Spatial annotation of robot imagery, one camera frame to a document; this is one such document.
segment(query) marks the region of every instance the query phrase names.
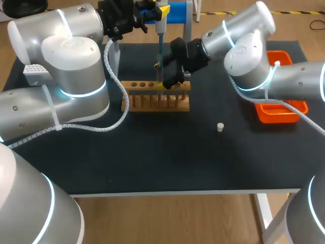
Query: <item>orange container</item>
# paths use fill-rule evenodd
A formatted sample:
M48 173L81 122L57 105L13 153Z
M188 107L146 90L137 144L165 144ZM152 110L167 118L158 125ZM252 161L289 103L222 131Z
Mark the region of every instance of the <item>orange container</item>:
M281 66L292 65L289 54L285 51L268 51L270 65L274 65L276 61L280 61ZM303 114L308 112L308 107L305 101L285 101L293 107L297 108ZM299 115L292 112L290 109L281 104L255 104L260 121L266 124L281 124L281 123L296 123L299 120Z

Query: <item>black table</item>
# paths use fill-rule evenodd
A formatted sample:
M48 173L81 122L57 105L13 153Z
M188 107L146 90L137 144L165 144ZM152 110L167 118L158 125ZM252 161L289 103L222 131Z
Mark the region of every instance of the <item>black table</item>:
M306 61L298 42L268 42L267 47L287 51L294 63ZM155 79L156 44L121 44L120 49L120 79ZM15 61L5 90L27 86L23 68ZM15 151L73 195L296 191L325 162L324 138L304 121L259 122L254 105L234 91L222 62L192 74L191 87L190 112L130 112L114 131L64 129ZM113 81L108 90L107 114L84 124L107 127L120 118L121 92ZM307 105L308 116L325 125L324 104ZM218 133L220 122L225 128Z

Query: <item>black cable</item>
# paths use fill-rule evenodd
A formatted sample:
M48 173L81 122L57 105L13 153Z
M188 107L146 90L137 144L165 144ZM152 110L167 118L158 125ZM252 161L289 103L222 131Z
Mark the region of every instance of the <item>black cable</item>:
M325 29L325 27L324 27L324 28L313 28L311 25L312 25L314 22L321 22L321 23L325 24L325 22L322 21L322 20L320 20L320 19L314 20L314 21L312 21L312 22L309 24L309 28L311 28L312 30L314 30L314 31L321 31L322 29Z

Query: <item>white spiral cable wrap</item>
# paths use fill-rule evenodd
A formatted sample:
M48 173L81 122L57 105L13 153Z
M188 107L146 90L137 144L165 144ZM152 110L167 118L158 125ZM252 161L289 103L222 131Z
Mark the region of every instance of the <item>white spiral cable wrap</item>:
M105 46L105 49L104 49L104 64L105 64L105 67L106 67L108 73L110 74L111 78L115 81L115 83L121 89L124 99L125 99L125 109L124 109L124 112L123 112L121 118L115 124L113 124L109 127L106 127L106 128L96 128L96 127L82 126L82 125L77 125L77 124L63 124L63 125L61 125L62 128L74 128L74 129L82 129L82 130L94 131L94 132L107 132L107 131L111 131L111 130L115 129L116 127L118 127L125 119L127 112L128 112L128 108L129 108L129 100L128 100L128 95L127 95L125 88L123 87L121 82L118 80L118 78L114 74L114 72L111 69L111 66L109 65L109 62L108 62L108 50L112 44L113 44L113 41L111 39L109 39ZM41 135L44 135L48 132L51 132L51 131L55 131L55 126L38 131L22 140L19 140L15 143L9 145L8 147L10 147L10 148L18 147L28 141L31 141L31 140L33 140Z
M238 93L238 95L247 100L250 101L252 103L274 103L274 104L281 104L284 107L290 109L291 111L295 112L296 114L298 114L302 119L304 119L308 124L310 124L314 129L316 129L318 132L320 132L323 136L325 136L325 130L320 127L318 124L316 124L314 121L312 121L309 117L307 117L306 115L304 115L301 111L299 111L297 108L293 107L292 105L282 101L282 100L276 100L276 99L268 99L268 94L267 94L267 90L268 87L266 88L266 98L265 99L255 99L255 98L249 98L247 96L245 96L244 94L242 94L238 88L238 86L236 85L236 83L234 82L234 80L232 79L232 77L230 75L229 79L233 85L233 87L235 88L236 92Z

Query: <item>wooden test tube rack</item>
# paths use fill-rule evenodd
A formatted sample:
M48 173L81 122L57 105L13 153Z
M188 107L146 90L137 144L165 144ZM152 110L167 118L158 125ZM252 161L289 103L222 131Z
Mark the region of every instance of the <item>wooden test tube rack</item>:
M129 98L129 110L132 112L187 112L189 111L188 92L190 82L173 85L170 90L157 89L157 81L121 81ZM125 99L122 101L122 111L125 108Z

